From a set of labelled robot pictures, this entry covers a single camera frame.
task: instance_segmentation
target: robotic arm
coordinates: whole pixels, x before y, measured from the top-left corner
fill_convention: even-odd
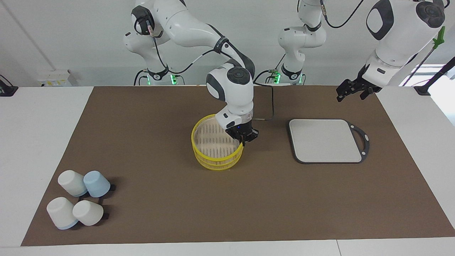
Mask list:
[[[346,79],[337,88],[337,100],[356,92],[362,92],[361,99],[379,92],[434,38],[444,21],[442,0],[378,1],[368,14],[367,28],[379,45],[357,79]]]
[[[139,37],[152,44],[168,41],[167,37],[183,47],[208,46],[227,57],[228,61],[207,75],[207,88],[216,99],[227,103],[216,119],[226,132],[241,142],[249,142],[258,136],[252,128],[253,118],[253,62],[237,50],[229,39],[213,26],[202,23],[191,15],[184,0],[151,0],[133,9],[131,18]],[[135,52],[144,59],[153,59],[149,53]]]
[[[303,49],[322,46],[327,38],[325,29],[321,27],[322,10],[319,0],[300,1],[298,16],[304,25],[285,28],[280,32],[278,40],[286,52],[281,71],[291,84],[299,83],[305,62]]]

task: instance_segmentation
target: white wall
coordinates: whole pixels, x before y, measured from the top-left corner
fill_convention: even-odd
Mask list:
[[[70,69],[81,86],[131,85],[144,67],[140,56],[122,43],[132,30],[130,13],[134,0],[2,0],[57,69]],[[365,18],[377,0],[366,0],[342,29],[328,28],[326,44],[308,49],[304,72],[307,84],[339,84],[354,79],[377,42],[365,26]],[[301,26],[297,0],[186,0],[199,20],[214,25],[256,64],[257,71],[273,68],[283,55],[277,37],[281,29]],[[329,1],[329,19],[344,21],[357,0]],[[446,13],[447,26],[455,22],[455,5]],[[0,72],[19,86],[35,86],[36,73],[50,69],[14,20],[0,5]],[[454,41],[447,41],[454,47]],[[205,47],[183,48],[168,42],[160,47],[174,70],[181,70]],[[414,61],[420,62],[422,53]],[[432,58],[444,63],[446,55]],[[205,82],[205,76],[223,62],[210,54],[184,74],[189,84]],[[404,77],[409,71],[404,70]]]

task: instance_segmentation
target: yellow basket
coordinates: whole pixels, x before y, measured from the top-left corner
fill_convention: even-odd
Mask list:
[[[224,171],[233,167],[240,160],[243,152],[243,145],[221,128],[216,122],[215,115],[202,118],[194,126],[191,132],[191,144],[196,160],[212,171]]]

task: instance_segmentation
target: blue cup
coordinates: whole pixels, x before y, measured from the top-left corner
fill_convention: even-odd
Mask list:
[[[84,184],[91,197],[102,197],[110,189],[111,183],[99,171],[91,171],[84,176]]]

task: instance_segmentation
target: green light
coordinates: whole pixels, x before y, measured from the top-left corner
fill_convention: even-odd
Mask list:
[[[280,78],[281,78],[281,74],[276,72],[274,77],[273,77],[273,83],[275,83],[275,84],[280,83]]]
[[[171,81],[172,81],[172,85],[178,84],[178,81],[177,81],[177,78],[175,77],[175,75],[171,74]]]

